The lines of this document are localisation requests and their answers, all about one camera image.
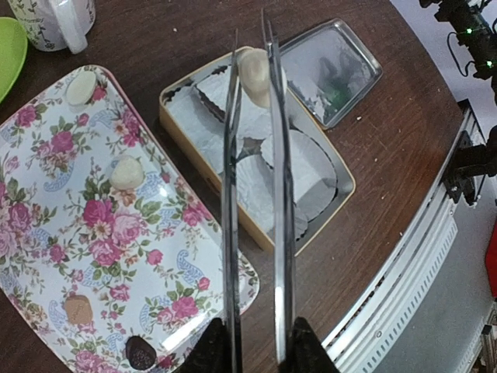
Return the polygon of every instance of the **chocolate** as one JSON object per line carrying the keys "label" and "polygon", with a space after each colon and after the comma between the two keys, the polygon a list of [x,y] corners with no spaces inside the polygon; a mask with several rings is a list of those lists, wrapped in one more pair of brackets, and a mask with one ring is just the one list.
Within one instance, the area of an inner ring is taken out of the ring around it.
{"label": "chocolate", "polygon": [[126,357],[133,369],[146,371],[154,366],[157,352],[140,336],[132,336],[126,342]]}
{"label": "chocolate", "polygon": [[92,306],[84,295],[73,295],[67,298],[64,309],[71,324],[89,324],[93,320]]}

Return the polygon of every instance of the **wooden table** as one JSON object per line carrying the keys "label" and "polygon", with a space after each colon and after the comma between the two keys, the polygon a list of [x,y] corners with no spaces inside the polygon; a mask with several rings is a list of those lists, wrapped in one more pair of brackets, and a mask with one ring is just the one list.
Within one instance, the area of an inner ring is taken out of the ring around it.
{"label": "wooden table", "polygon": [[[0,104],[0,123],[58,78],[91,63],[113,72],[144,120],[153,124],[161,90],[229,52],[235,27],[241,31],[241,45],[262,46],[263,5],[269,7],[282,40],[325,20],[344,19],[384,68],[383,78],[365,100],[328,133],[356,178],[356,192],[297,260],[298,313],[324,338],[391,254],[462,120],[428,54],[388,0],[100,1],[84,53],[49,54],[30,48],[19,81]],[[0,16],[11,14],[7,2],[1,1]],[[174,143],[155,131],[181,173],[219,218],[218,198]],[[258,298],[242,320],[245,369],[275,371],[273,258],[244,231],[240,239],[262,282]],[[0,371],[68,371],[3,294],[0,320]]]}

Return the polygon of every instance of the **silver tray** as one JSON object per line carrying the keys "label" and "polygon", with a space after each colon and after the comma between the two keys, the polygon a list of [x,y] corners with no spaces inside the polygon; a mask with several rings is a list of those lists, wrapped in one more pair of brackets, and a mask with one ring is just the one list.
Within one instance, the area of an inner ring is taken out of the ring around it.
{"label": "silver tray", "polygon": [[325,128],[332,128],[373,88],[380,63],[341,19],[321,24],[281,51],[288,85]]}

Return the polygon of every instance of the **white sweet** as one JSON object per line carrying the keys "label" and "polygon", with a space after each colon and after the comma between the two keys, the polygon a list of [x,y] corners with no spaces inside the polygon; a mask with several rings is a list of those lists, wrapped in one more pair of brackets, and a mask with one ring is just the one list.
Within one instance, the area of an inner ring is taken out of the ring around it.
{"label": "white sweet", "polygon": [[[263,49],[251,49],[238,59],[240,83],[250,100],[257,106],[269,109],[269,59]],[[281,69],[283,90],[287,90],[287,75]]]}
{"label": "white sweet", "polygon": [[69,105],[80,106],[93,96],[96,87],[96,74],[93,71],[81,71],[69,84],[65,93]]}
{"label": "white sweet", "polygon": [[139,187],[144,180],[143,167],[135,158],[122,158],[110,176],[110,185],[118,190]]}

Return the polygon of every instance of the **food item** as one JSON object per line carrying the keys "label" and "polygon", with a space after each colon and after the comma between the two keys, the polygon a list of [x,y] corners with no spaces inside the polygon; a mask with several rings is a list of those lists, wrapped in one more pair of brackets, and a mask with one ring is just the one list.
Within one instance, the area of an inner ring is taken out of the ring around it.
{"label": "food item", "polygon": [[[240,83],[250,100],[257,106],[269,109],[269,59],[263,49],[251,49],[243,52],[238,59]],[[281,70],[283,89],[287,90],[287,76]]]}
{"label": "food item", "polygon": [[96,74],[93,71],[81,71],[69,84],[65,95],[69,105],[80,106],[93,96],[96,87]]}
{"label": "food item", "polygon": [[155,364],[157,352],[140,336],[132,336],[126,342],[126,357],[133,369],[146,371]]}
{"label": "food item", "polygon": [[89,324],[93,320],[92,306],[84,295],[73,295],[67,298],[64,309],[71,324]]}
{"label": "food item", "polygon": [[135,158],[126,156],[116,165],[110,176],[110,185],[118,190],[129,190],[140,186],[144,180],[141,163]]}

